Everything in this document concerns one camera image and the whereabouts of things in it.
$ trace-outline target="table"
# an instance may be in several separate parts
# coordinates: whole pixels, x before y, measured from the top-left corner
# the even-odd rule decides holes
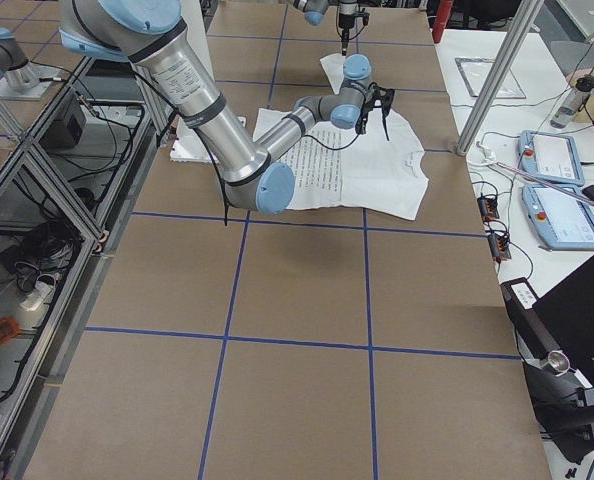
[[[418,219],[224,227],[210,166],[161,151],[26,480],[550,478],[425,15],[371,14],[353,49],[427,150]],[[208,40],[250,131],[340,48],[285,5],[224,3]]]
[[[445,32],[441,44],[437,47],[439,62],[446,80],[458,129],[461,129],[465,124],[470,112],[470,108],[462,105],[472,105],[474,102],[457,70],[455,58],[494,58],[503,36],[504,33],[501,32],[449,30]],[[535,105],[545,99],[557,96],[566,89],[565,79],[538,34],[528,34],[511,71],[525,91],[527,98],[522,100],[498,99],[494,104]],[[547,120],[544,122],[544,119],[549,118],[549,114],[554,111],[553,106],[556,102],[557,99],[553,98],[537,106],[493,107],[477,138],[481,140],[485,132],[499,132],[510,136],[519,135],[522,130],[539,129],[545,132],[558,132],[549,125]],[[563,132],[583,128],[584,130],[571,135],[575,138],[581,161],[593,162],[594,128],[585,128],[587,126],[588,124],[571,123]],[[508,165],[517,166],[517,140],[488,134],[485,143],[495,151],[498,160]],[[479,163],[483,161],[483,154],[476,146],[473,146],[468,152],[467,158],[470,162]],[[483,179],[495,184],[500,192],[509,191],[510,182],[508,179],[491,169],[471,166],[470,170],[473,182]],[[584,167],[584,175],[586,185],[594,184],[594,166]],[[593,252],[549,252],[540,248],[539,239],[531,230],[529,220],[521,206],[520,189],[524,184],[525,182],[517,177],[512,199],[509,202],[509,195],[502,195],[498,208],[502,214],[502,221],[511,226],[511,239],[530,255],[534,263],[534,272],[530,277],[530,283],[537,294],[541,296],[587,260]],[[475,193],[477,195],[480,193],[480,185],[475,185]],[[485,190],[484,193],[490,193],[490,190]],[[510,248],[513,258],[510,261],[502,262],[498,273],[500,282],[525,277],[530,272],[527,258],[517,248],[513,248],[513,246]],[[563,475],[570,465],[565,462],[554,446],[548,444],[546,447],[553,478],[557,478],[557,474],[561,472]],[[590,459],[586,460],[588,463],[584,462],[584,468],[587,469]]]

